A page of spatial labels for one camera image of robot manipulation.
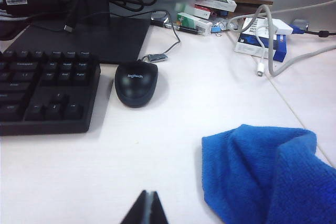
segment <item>desk surface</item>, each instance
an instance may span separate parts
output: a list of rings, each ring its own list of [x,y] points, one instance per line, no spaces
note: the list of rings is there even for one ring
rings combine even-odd
[[[334,51],[260,78],[235,34],[179,35],[147,106],[125,107],[117,67],[102,65],[88,133],[1,138],[1,223],[120,223],[143,189],[158,191],[169,223],[221,223],[203,200],[201,138],[241,124],[305,126],[336,165]],[[142,55],[173,41],[151,27]],[[331,43],[293,36],[288,57]]]

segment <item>white cable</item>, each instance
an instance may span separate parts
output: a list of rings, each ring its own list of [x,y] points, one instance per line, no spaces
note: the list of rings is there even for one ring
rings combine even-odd
[[[268,28],[268,26],[267,26],[267,25],[258,26],[258,27],[256,28],[256,31],[255,31],[257,41],[259,42],[259,44],[260,44],[261,47],[263,48],[263,53],[261,54],[261,59],[260,59],[260,62],[263,62],[264,57],[265,57],[265,53],[266,53],[266,48],[265,48],[264,43],[261,41],[261,39],[260,39],[260,37],[259,37],[259,35],[258,35],[258,31],[259,31],[261,28]]]
[[[309,5],[309,6],[303,6],[303,7],[297,7],[297,8],[292,8],[292,9],[285,9],[285,10],[278,10],[276,12],[273,12],[273,13],[284,13],[284,12],[290,12],[290,11],[294,11],[294,10],[302,10],[302,9],[308,9],[308,8],[315,8],[315,7],[321,7],[321,6],[326,6],[326,5],[330,5],[330,4],[333,4],[333,3],[336,3],[336,0],[332,0],[332,1],[328,1],[328,2],[324,2],[324,3],[321,3],[321,4],[316,4],[316,5]],[[252,24],[253,22],[256,20],[256,18],[258,16],[264,16],[266,15],[267,16],[267,21],[268,21],[268,71],[269,73],[271,74],[271,76],[275,77],[277,75],[279,75],[280,73],[282,73],[285,69],[287,69],[290,65],[300,61],[300,60],[303,60],[303,59],[307,59],[307,58],[310,58],[312,56],[315,56],[315,55],[318,55],[318,54],[321,54],[323,52],[327,52],[327,51],[330,51],[330,50],[333,50],[333,49],[336,49],[336,45],[333,45],[333,46],[329,46],[329,47],[325,47],[325,48],[322,48],[320,50],[317,50],[315,52],[311,52],[311,53],[308,53],[308,54],[304,54],[304,55],[300,55],[300,56],[297,56],[289,61],[287,61],[281,68],[279,68],[277,71],[274,71],[273,70],[273,57],[272,57],[272,52],[273,52],[273,36],[274,36],[274,29],[273,29],[273,22],[272,22],[272,14],[271,14],[271,11],[268,7],[268,5],[261,5],[258,7],[256,13],[254,14],[249,14],[249,15],[242,15],[242,16],[237,16],[237,17],[234,17],[234,18],[231,18],[229,21],[228,21],[228,24],[227,26],[229,27],[230,30],[232,31],[235,31],[237,33],[242,33],[244,31],[246,31]],[[250,21],[250,23],[248,23],[248,25],[245,27],[245,28],[242,28],[242,29],[239,29],[239,30],[233,30],[231,27],[230,27],[230,24],[232,21],[236,20],[236,19],[240,19],[240,18],[248,18],[248,17],[252,17],[252,20]]]
[[[265,48],[264,43],[261,41],[261,39],[259,38],[259,35],[258,35],[258,31],[261,28],[268,28],[268,26],[267,25],[258,26],[256,28],[256,31],[255,31],[255,35],[256,35],[257,41],[259,42],[259,44],[261,45],[261,47],[263,49],[263,52],[262,52],[261,58],[260,58],[260,62],[258,63],[258,67],[257,67],[257,75],[258,76],[263,76],[263,74],[265,72],[265,65],[263,63],[263,60],[264,60],[264,57],[265,57],[266,48]]]

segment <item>box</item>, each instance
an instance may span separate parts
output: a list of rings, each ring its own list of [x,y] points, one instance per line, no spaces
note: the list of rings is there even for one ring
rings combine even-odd
[[[196,28],[201,31],[201,34],[204,36],[211,34],[211,22],[201,18],[197,18],[188,13],[178,13],[177,24],[185,27]]]
[[[194,16],[199,17],[199,18],[209,19],[210,14],[211,14],[211,10],[209,8],[206,8],[200,5],[195,5]]]
[[[237,4],[233,0],[197,0],[196,5],[202,5],[219,10],[234,12]]]
[[[247,18],[243,27],[251,21],[251,18]],[[255,29],[264,23],[264,19],[256,19],[253,25],[241,33],[238,42],[236,44],[235,52],[242,52],[248,55],[254,55],[261,57],[263,55],[263,49],[255,36]],[[258,33],[260,40],[264,43],[266,48],[265,59],[268,59],[268,30],[260,30]],[[286,35],[274,35],[273,37],[273,60],[283,62],[287,53]]]

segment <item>gray cable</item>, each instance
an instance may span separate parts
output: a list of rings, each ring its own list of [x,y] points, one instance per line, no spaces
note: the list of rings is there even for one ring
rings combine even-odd
[[[309,5],[309,6],[292,8],[292,9],[278,10],[278,11],[275,11],[273,13],[283,13],[283,12],[290,12],[290,11],[300,10],[300,9],[315,8],[315,7],[330,5],[330,4],[333,4],[333,3],[336,3],[336,0],[328,1],[328,2],[325,2],[325,3],[321,3],[321,4],[316,4],[316,5]],[[238,32],[238,33],[242,33],[244,31],[246,31],[253,24],[253,22],[256,20],[256,18],[258,18],[260,16],[265,16],[265,15],[267,16],[268,34],[269,34],[269,36],[268,36],[268,71],[271,74],[271,76],[275,77],[275,76],[279,75],[284,70],[286,70],[289,66],[291,66],[292,64],[294,64],[294,63],[296,63],[296,62],[298,62],[300,60],[307,59],[307,58],[310,58],[312,56],[321,54],[323,52],[327,52],[327,51],[336,49],[336,45],[333,45],[333,46],[329,46],[329,47],[325,47],[325,48],[319,49],[319,50],[317,50],[315,52],[310,52],[308,54],[297,56],[297,57],[295,57],[295,58],[287,61],[277,71],[274,71],[274,69],[273,69],[273,57],[272,57],[274,29],[273,29],[273,22],[272,22],[272,14],[271,13],[272,12],[270,11],[268,5],[261,5],[261,6],[258,7],[256,13],[249,14],[249,15],[242,15],[242,16],[231,18],[228,21],[228,24],[227,24],[227,26],[230,27],[231,22],[234,21],[234,20],[236,20],[236,19],[250,18],[250,17],[252,17],[252,20],[250,21],[250,23],[248,23],[248,25],[245,28],[238,29],[238,30],[233,30],[232,28],[230,28],[230,30],[232,30],[232,31],[235,31],[235,32]]]

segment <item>blue towel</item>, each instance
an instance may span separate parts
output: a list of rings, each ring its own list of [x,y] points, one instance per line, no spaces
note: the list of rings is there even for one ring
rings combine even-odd
[[[336,169],[304,129],[253,127],[202,139],[204,199],[226,224],[336,223]]]

